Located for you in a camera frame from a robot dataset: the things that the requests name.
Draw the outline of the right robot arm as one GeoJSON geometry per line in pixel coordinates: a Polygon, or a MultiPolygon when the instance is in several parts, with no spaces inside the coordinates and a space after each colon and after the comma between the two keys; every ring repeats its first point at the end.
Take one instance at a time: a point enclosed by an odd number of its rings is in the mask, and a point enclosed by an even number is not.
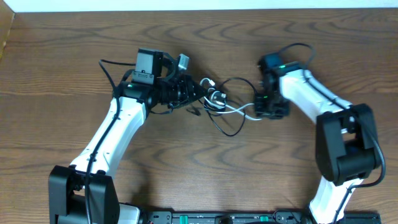
{"type": "Polygon", "coordinates": [[[256,116],[282,119],[293,103],[315,124],[315,160],[322,177],[308,220],[338,223],[352,193],[379,184],[386,173],[372,109],[341,99],[304,65],[284,63],[278,53],[261,57],[257,65],[264,93],[254,97],[256,116]]]}

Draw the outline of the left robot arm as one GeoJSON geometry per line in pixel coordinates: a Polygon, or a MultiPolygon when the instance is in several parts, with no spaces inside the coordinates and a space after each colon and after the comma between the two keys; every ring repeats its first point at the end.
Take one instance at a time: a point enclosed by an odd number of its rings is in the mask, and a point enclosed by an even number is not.
{"type": "Polygon", "coordinates": [[[119,163],[136,131],[156,105],[167,113],[205,95],[186,73],[189,57],[139,49],[119,83],[111,81],[112,100],[101,126],[69,166],[49,175],[51,223],[144,223],[141,210],[120,203],[114,186],[119,163]]]}

